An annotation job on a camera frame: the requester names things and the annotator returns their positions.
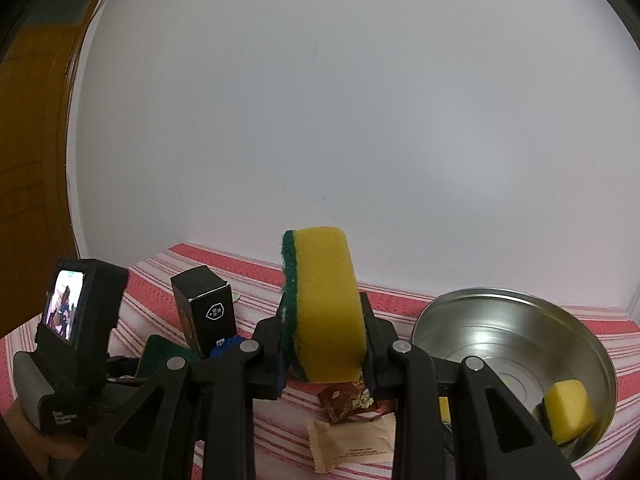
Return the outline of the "blue cloth ball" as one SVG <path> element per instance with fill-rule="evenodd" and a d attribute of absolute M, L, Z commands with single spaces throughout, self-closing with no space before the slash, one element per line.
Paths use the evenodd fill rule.
<path fill-rule="evenodd" d="M 239 344 L 245 340 L 244 337 L 240 335 L 234 335 L 232 337 L 226 338 L 220 344 L 217 344 L 215 348 L 209 353 L 209 357 L 211 359 L 217 359 L 229 350 L 237 347 Z"/>

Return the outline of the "yellow sponge in tin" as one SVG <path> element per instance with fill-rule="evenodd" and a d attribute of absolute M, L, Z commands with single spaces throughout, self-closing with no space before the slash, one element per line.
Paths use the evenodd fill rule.
<path fill-rule="evenodd" d="M 551 437 L 562 445 L 582 436 L 596 420 L 588 391 L 577 379 L 556 382 L 542 399 Z"/>

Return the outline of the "beige wrapped packet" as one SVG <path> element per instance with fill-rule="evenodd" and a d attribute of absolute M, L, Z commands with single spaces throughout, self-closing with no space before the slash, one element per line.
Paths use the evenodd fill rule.
<path fill-rule="evenodd" d="M 394 458 L 396 419 L 393 413 L 362 422 L 331 425 L 307 420 L 314 471 L 327 474 L 343 464 L 382 464 Z"/>

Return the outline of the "black carton box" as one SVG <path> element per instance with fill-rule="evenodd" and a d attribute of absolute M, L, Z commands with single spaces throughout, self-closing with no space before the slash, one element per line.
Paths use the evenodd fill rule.
<path fill-rule="evenodd" d="M 238 334 L 231 285 L 208 266 L 196 266 L 170 279 L 182 331 L 201 359 Z"/>

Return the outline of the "round metal tin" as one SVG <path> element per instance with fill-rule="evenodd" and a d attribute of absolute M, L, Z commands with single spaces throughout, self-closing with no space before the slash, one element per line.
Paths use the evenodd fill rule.
<path fill-rule="evenodd" d="M 562 380 L 585 386 L 596 421 L 561 450 L 577 463 L 613 420 L 617 384 L 604 345 L 574 315 L 547 300 L 498 288 L 466 288 L 433 300 L 413 326 L 411 342 L 434 358 L 478 356 L 534 415 Z"/>

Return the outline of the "dark red floral packet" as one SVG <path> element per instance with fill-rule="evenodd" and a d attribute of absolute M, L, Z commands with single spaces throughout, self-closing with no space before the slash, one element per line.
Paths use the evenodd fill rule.
<path fill-rule="evenodd" d="M 358 422 L 393 413 L 395 400 L 378 400 L 364 382 L 341 382 L 326 386 L 318 399 L 331 425 Z"/>

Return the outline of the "yellow green sponge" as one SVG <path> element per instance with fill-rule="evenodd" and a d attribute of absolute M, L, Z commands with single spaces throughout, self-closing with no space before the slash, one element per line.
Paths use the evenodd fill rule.
<path fill-rule="evenodd" d="M 335 226 L 283 234 L 283 345 L 311 384 L 356 382 L 367 353 L 359 288 L 346 235 Z"/>
<path fill-rule="evenodd" d="M 186 362 L 193 363 L 200 359 L 198 354 L 191 349 L 183 347 L 181 344 L 166 339 L 163 336 L 154 334 L 146 340 L 145 346 L 140 356 L 135 378 L 151 377 L 166 362 L 181 356 Z"/>

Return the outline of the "red white striped tablecloth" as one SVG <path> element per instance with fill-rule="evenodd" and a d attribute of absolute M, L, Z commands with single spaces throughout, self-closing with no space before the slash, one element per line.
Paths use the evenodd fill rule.
<path fill-rule="evenodd" d="M 108 351 L 138 356 L 153 334 L 182 342 L 170 279 L 206 264 L 230 282 L 235 294 L 236 325 L 242 335 L 277 309 L 283 275 L 277 263 L 231 255 L 201 245 L 182 243 L 130 266 L 117 327 Z M 584 479 L 605 478 L 627 451 L 639 429 L 639 327 L 620 308 L 567 307 L 605 346 L 615 367 L 616 410 L 600 442 L 575 467 Z M 261 479 L 316 478 L 307 422 L 323 411 L 317 388 L 290 382 L 277 402 L 254 407 L 256 474 Z"/>

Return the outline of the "wooden door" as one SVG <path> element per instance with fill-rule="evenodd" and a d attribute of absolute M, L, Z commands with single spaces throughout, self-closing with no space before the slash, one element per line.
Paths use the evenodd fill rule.
<path fill-rule="evenodd" d="M 82 43 L 102 0 L 40 0 L 1 61 L 1 331 L 40 313 L 78 254 L 67 130 Z"/>

